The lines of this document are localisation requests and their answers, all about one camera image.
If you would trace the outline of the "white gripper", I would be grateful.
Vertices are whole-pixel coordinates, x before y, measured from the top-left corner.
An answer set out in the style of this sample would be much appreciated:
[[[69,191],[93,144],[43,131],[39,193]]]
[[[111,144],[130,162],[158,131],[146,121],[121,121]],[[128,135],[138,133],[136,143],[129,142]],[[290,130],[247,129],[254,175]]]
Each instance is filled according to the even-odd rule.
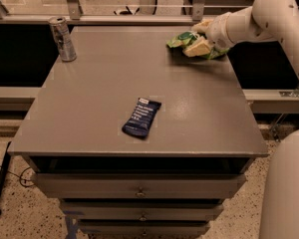
[[[234,46],[229,38],[228,24],[233,18],[233,13],[227,12],[212,19],[205,19],[193,25],[191,30],[197,33],[205,33],[207,39],[217,50],[225,50]],[[188,57],[204,56],[211,52],[212,45],[204,38],[199,37],[183,52]]]

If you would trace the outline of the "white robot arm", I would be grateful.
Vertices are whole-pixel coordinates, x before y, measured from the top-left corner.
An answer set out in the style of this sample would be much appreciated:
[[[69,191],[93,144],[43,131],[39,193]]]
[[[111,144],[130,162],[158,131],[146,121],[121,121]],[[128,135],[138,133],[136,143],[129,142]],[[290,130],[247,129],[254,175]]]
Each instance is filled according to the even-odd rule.
[[[277,41],[299,80],[299,10],[295,0],[254,0],[253,5],[192,30],[218,50],[241,42]],[[272,155],[262,202],[259,239],[299,239],[299,129]]]

